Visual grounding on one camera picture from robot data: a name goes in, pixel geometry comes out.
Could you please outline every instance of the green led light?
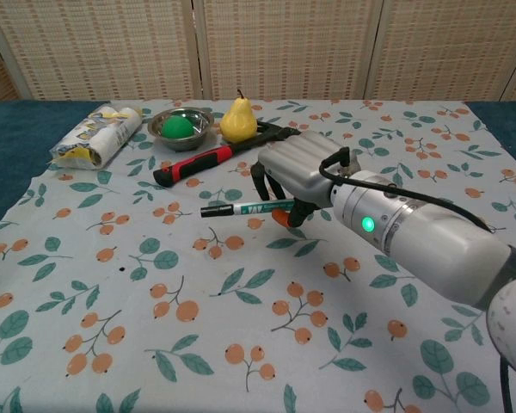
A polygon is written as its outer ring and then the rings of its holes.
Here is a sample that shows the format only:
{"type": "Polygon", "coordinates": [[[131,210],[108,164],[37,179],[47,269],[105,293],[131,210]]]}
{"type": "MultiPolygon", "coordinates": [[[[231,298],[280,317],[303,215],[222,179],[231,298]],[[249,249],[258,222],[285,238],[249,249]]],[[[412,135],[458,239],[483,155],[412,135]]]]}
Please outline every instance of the green led light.
{"type": "Polygon", "coordinates": [[[365,232],[375,231],[375,221],[371,217],[364,217],[361,220],[361,226],[363,227],[365,232]]]}

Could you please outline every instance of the green ball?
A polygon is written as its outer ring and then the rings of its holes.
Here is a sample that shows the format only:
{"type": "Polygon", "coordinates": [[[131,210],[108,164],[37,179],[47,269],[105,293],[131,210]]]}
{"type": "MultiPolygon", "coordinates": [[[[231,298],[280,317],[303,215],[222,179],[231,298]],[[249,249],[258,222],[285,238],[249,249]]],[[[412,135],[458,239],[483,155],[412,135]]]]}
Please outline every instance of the green ball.
{"type": "Polygon", "coordinates": [[[195,133],[193,124],[183,116],[172,115],[164,123],[161,134],[167,139],[187,138],[195,133]]]}

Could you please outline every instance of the black cable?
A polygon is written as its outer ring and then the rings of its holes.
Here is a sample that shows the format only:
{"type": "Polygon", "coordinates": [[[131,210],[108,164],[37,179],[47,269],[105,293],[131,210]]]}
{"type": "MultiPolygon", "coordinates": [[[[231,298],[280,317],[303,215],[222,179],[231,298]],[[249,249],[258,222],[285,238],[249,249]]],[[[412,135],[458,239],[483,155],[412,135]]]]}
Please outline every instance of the black cable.
{"type": "MultiPolygon", "coordinates": [[[[416,200],[424,200],[430,204],[437,205],[438,207],[442,207],[453,211],[454,213],[458,213],[459,215],[467,218],[470,222],[484,229],[485,231],[491,232],[489,227],[476,215],[467,211],[460,206],[454,205],[451,202],[447,202],[446,200],[441,200],[440,198],[435,198],[430,195],[421,194],[414,191],[408,191],[407,189],[402,189],[398,187],[392,187],[388,185],[382,185],[380,183],[372,183],[366,181],[360,181],[358,179],[346,178],[344,176],[333,175],[330,172],[325,170],[329,166],[334,165],[335,163],[340,163],[341,166],[349,165],[349,148],[343,147],[338,152],[334,153],[330,157],[323,159],[321,164],[319,165],[319,173],[330,181],[334,182],[336,185],[348,184],[354,185],[355,187],[369,188],[375,189],[377,191],[382,191],[388,194],[396,194],[401,196],[406,196],[408,198],[413,198],[416,200]]],[[[504,407],[505,413],[513,413],[513,404],[510,396],[510,385],[508,382],[508,363],[501,356],[500,364],[499,364],[499,375],[501,379],[501,395],[502,395],[502,404],[504,407]]]]}
{"type": "Polygon", "coordinates": [[[501,356],[499,363],[499,375],[501,376],[502,405],[505,413],[513,413],[513,401],[510,398],[510,385],[508,383],[508,363],[501,356]]]}
{"type": "Polygon", "coordinates": [[[329,166],[332,166],[335,163],[340,162],[342,160],[341,158],[343,158],[344,160],[349,159],[348,152],[349,152],[348,148],[342,148],[341,150],[334,153],[330,157],[324,159],[321,162],[321,164],[319,165],[319,173],[322,176],[324,176],[325,178],[334,182],[336,185],[342,185],[342,184],[354,185],[355,187],[375,189],[377,191],[385,192],[388,194],[395,194],[395,195],[400,195],[400,196],[406,196],[408,198],[413,198],[416,200],[423,200],[430,204],[437,205],[438,207],[449,209],[450,211],[453,211],[454,213],[458,213],[459,215],[467,218],[470,222],[472,222],[476,226],[479,226],[480,228],[484,229],[485,231],[491,232],[489,227],[481,219],[479,219],[476,215],[474,215],[470,211],[467,211],[464,208],[461,208],[460,206],[452,204],[451,202],[447,202],[446,200],[441,200],[440,198],[435,198],[433,196],[421,194],[421,193],[414,192],[414,191],[408,191],[407,189],[403,189],[403,188],[392,187],[392,186],[388,186],[388,185],[382,185],[380,183],[360,181],[358,179],[352,179],[352,178],[346,178],[344,176],[333,175],[330,172],[327,172],[327,170],[325,170],[329,166]]]}

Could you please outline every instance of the tablecloth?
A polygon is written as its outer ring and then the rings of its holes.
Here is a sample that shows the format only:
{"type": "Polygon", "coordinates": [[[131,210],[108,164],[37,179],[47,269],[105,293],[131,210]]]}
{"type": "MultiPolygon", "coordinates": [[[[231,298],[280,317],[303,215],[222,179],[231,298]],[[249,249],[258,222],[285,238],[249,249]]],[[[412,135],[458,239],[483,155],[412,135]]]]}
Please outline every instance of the tablecloth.
{"type": "MultiPolygon", "coordinates": [[[[137,102],[167,108],[230,102],[137,102]]],[[[254,101],[516,246],[516,162],[462,102],[254,101]]],[[[200,150],[220,140],[211,136],[200,150]]],[[[258,198],[242,153],[171,189],[188,153],[145,126],[106,169],[51,167],[0,222],[0,411],[501,411],[483,314],[333,219],[201,219],[258,198]]],[[[516,411],[516,373],[511,373],[516,411]]]]}

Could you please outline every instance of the blue table surface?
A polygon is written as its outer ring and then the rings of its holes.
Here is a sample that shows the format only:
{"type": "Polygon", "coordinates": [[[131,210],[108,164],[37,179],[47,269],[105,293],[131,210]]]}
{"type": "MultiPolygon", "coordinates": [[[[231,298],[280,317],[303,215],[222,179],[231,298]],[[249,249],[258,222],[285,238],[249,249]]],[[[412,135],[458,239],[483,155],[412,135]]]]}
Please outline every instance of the blue table surface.
{"type": "MultiPolygon", "coordinates": [[[[51,160],[49,149],[103,102],[0,103],[0,218],[51,160]]],[[[516,159],[516,102],[469,102],[501,146],[516,159]]]]}

